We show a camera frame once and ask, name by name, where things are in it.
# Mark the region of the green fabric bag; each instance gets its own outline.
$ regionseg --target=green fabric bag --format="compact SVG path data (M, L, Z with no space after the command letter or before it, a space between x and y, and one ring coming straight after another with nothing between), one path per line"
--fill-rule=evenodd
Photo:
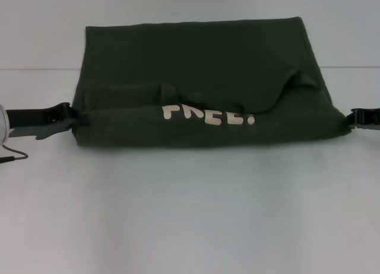
M343 136L300 18L86 28L79 145L211 147Z

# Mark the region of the white surface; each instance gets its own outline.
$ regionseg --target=white surface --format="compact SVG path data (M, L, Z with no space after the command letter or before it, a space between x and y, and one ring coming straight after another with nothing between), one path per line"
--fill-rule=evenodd
M322 72L345 114L379 106L380 70ZM0 71L0 102L70 101L77 80L78 71ZM8 145L30 158L0 165L0 273L380 269L379 132L203 152L92 152L70 133Z
M0 69L79 68L85 26L301 16L321 66L380 65L379 0L0 0Z

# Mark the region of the cable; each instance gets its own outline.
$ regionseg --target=cable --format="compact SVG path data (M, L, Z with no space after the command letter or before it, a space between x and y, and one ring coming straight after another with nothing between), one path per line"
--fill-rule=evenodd
M23 159L27 159L29 156L28 154L24 153L24 152L21 152L21 151L17 151L17 150L14 150L14 149L11 149L5 145L3 145L2 147L4 147L4 149L7 149L8 151L10 152L14 152L14 153L17 153L17 154L20 154L20 155L23 155L23 157L15 157L14 160L23 160Z

